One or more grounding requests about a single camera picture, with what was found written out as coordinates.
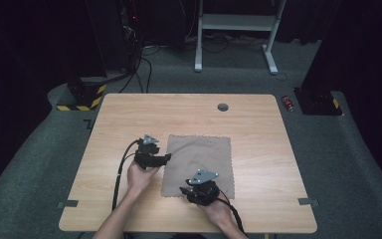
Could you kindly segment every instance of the desk leg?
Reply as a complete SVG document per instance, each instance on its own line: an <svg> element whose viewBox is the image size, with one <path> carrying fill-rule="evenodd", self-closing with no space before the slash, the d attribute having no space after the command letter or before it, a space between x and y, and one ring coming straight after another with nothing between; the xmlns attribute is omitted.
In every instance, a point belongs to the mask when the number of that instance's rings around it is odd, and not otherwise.
<svg viewBox="0 0 382 239"><path fill-rule="evenodd" d="M281 22L282 12L284 11L286 2L287 0L281 1L281 5L279 6L278 13L276 14L275 23L273 24L272 32L269 36L269 42L267 45L263 45L263 53L266 56L266 60L269 65L269 70L272 75L277 75L279 72L278 68L276 67L275 60L273 59L272 46L273 46L273 42L275 41L276 33L278 32L279 23Z"/></svg>
<svg viewBox="0 0 382 239"><path fill-rule="evenodd" d="M203 70L203 51L202 51L202 39L203 39L203 0L200 0L200 9L198 16L198 39L197 49L195 51L195 71L201 72Z"/></svg>

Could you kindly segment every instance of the gray cloth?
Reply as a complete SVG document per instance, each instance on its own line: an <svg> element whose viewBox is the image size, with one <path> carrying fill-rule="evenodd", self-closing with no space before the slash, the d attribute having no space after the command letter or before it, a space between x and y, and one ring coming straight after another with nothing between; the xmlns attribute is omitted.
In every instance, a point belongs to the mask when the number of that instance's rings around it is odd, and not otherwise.
<svg viewBox="0 0 382 239"><path fill-rule="evenodd" d="M228 198L235 198L230 138L169 135L167 153L172 153L172 157L164 168L162 196L184 196L179 187L190 187L185 179L203 169L219 173L213 181Z"/></svg>

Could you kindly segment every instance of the person's right hand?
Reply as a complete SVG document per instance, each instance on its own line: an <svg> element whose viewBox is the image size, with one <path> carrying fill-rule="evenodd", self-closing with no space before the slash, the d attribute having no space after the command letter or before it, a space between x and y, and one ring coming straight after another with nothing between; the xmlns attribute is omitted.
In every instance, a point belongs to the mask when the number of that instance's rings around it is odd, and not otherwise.
<svg viewBox="0 0 382 239"><path fill-rule="evenodd" d="M144 170L133 160L128 169L128 190L140 195L148 187L158 170L159 167Z"/></svg>
<svg viewBox="0 0 382 239"><path fill-rule="evenodd" d="M219 198L227 201L223 193L219 194ZM215 200L208 206L198 205L198 207L206 213L207 217L213 224L219 227L226 223L232 222L231 208L221 201Z"/></svg>
<svg viewBox="0 0 382 239"><path fill-rule="evenodd" d="M228 201L223 193L218 196L219 199ZM232 219L232 211L229 205L215 200L210 205L202 206L197 205L201 210L203 210L209 220L218 226L227 238L230 239L245 239L248 238L240 229L238 228L235 221Z"/></svg>

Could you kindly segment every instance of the metal stand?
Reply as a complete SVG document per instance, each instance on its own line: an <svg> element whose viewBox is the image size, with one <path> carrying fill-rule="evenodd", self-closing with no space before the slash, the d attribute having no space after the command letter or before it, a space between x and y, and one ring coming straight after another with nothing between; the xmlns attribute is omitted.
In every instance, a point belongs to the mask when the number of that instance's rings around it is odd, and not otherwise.
<svg viewBox="0 0 382 239"><path fill-rule="evenodd" d="M272 55L272 46L281 22L287 0L281 0L278 13L275 16L254 16L254 15L224 15L224 14L203 14L204 0L200 0L198 18L198 39L195 55L195 71L203 70L202 38L203 29L217 30L243 30L243 31L266 31L271 32L269 42L263 45L263 53L266 56L269 69L272 75L278 73L275 60Z"/></svg>

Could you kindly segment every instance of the black wire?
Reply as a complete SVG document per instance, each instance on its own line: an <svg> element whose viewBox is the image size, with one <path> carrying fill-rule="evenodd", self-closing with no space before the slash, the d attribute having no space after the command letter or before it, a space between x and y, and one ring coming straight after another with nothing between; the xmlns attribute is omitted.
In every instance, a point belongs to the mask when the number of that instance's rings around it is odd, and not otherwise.
<svg viewBox="0 0 382 239"><path fill-rule="evenodd" d="M122 174L123 164L125 163L125 161L126 161L127 158L129 158L131 155L133 155L133 154L130 154L129 156L126 156L126 154L129 152L129 149L130 149L134 144L136 144L136 143L138 143L138 142L139 142L139 140L135 140L135 141L133 141L133 142L126 148L126 151L125 151L125 153L123 154L122 160L120 161L119 169L117 170L116 184L115 184L115 186L114 186L113 202L112 202L112 211L113 211L114 208L116 207L117 194L118 194L118 191L119 191L120 175Z"/></svg>
<svg viewBox="0 0 382 239"><path fill-rule="evenodd" d="M158 52L160 52L160 50L162 49L162 47L160 46L160 44L157 44L157 51L155 51L155 52L153 52L153 53L147 53L147 54L142 54L142 56L151 56L151 55L154 55L154 54L156 54L156 53L158 53Z"/></svg>
<svg viewBox="0 0 382 239"><path fill-rule="evenodd" d="M141 60L145 61L148 63L148 66L150 67L150 72L148 73L148 78L147 78L147 87L145 89L145 92L148 93L148 87L150 86L150 77L151 77L151 72L153 71L153 68L151 67L150 61L148 61L145 58L141 58Z"/></svg>
<svg viewBox="0 0 382 239"><path fill-rule="evenodd" d="M80 233L80 235L77 237L77 239L82 238L82 236L83 236L85 233L86 233L86 232L82 232L82 233Z"/></svg>
<svg viewBox="0 0 382 239"><path fill-rule="evenodd" d="M141 83L141 77L138 75L138 73L135 73L135 75L137 76L138 78L138 84L139 84L139 88L141 90L142 93L144 93L144 91L142 90L142 83Z"/></svg>
<svg viewBox="0 0 382 239"><path fill-rule="evenodd" d="M219 191L222 192L222 194L225 196L226 201L223 200L223 199L220 199L219 197L217 197L216 200L225 203L226 205L229 206L229 208L231 208L232 213L234 213L235 220L237 221L238 228L239 228L244 234L246 234L245 231L244 231L244 227L243 227L243 221L241 220L241 217L240 217L240 215L238 214L238 210L235 209L235 207L234 207L233 205L231 205L231 202L229 201L229 199L228 199L228 197L225 195L225 193L224 193L222 190L219 190Z"/></svg>

